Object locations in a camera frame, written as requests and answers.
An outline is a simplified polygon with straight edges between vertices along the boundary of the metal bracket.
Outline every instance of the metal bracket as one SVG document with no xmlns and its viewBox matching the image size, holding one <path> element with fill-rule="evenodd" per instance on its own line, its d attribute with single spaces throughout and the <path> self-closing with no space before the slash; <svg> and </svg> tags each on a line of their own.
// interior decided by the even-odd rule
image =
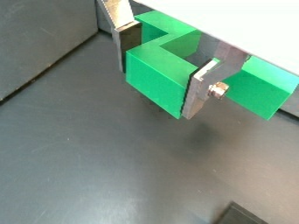
<svg viewBox="0 0 299 224">
<path fill-rule="evenodd" d="M 142 45 L 142 23 L 135 21 L 129 0 L 98 0 L 116 42 L 119 69 L 127 71 L 127 51 Z"/>
<path fill-rule="evenodd" d="M 225 42 L 219 42 L 214 57 L 206 66 L 191 77 L 190 88 L 182 108 L 182 115 L 191 119 L 203 107 L 210 96 L 222 99 L 229 91 L 229 85 L 222 80 L 235 74 L 247 61 L 249 54 Z"/>
</svg>

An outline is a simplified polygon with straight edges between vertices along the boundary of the green plastic part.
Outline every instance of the green plastic part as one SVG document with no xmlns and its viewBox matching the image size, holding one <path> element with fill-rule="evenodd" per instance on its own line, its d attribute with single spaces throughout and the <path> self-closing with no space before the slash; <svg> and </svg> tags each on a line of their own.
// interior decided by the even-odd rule
<svg viewBox="0 0 299 224">
<path fill-rule="evenodd" d="M 195 53 L 202 32 L 158 11 L 135 19 L 143 23 L 143 44 L 126 53 L 126 80 L 179 119 L 189 80 L 198 70 L 185 58 Z M 295 91 L 299 78 L 251 57 L 225 82 L 227 97 L 269 120 Z"/>
<path fill-rule="evenodd" d="M 202 33 L 158 11 L 135 19 L 143 23 L 143 44 L 126 54 L 126 80 L 179 119 L 190 76 L 198 69 L 185 58 L 195 53 Z"/>
<path fill-rule="evenodd" d="M 225 81 L 227 97 L 265 119 L 270 119 L 299 84 L 299 77 L 251 57 L 242 71 Z"/>
</svg>

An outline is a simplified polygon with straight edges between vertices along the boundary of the gray wall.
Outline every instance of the gray wall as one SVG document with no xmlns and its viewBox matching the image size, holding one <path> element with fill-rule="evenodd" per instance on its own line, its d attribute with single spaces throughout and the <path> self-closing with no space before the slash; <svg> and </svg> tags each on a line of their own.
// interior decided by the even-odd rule
<svg viewBox="0 0 299 224">
<path fill-rule="evenodd" d="M 96 32 L 94 0 L 2 0 L 0 100 Z"/>
</svg>

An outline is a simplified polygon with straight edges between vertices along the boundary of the black object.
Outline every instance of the black object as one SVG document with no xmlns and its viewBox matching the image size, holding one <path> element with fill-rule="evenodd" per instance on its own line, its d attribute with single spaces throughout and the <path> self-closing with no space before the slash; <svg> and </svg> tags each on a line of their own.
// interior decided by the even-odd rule
<svg viewBox="0 0 299 224">
<path fill-rule="evenodd" d="M 267 224 L 245 207 L 231 202 L 217 224 Z"/>
</svg>

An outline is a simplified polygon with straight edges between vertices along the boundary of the silver bolt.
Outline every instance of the silver bolt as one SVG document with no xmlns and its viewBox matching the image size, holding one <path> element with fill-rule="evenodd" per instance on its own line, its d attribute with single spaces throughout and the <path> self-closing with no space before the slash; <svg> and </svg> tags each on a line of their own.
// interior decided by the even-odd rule
<svg viewBox="0 0 299 224">
<path fill-rule="evenodd" d="M 223 82 L 218 82 L 217 84 L 210 85 L 209 96 L 214 96 L 215 98 L 222 100 L 229 90 L 230 86 Z"/>
</svg>

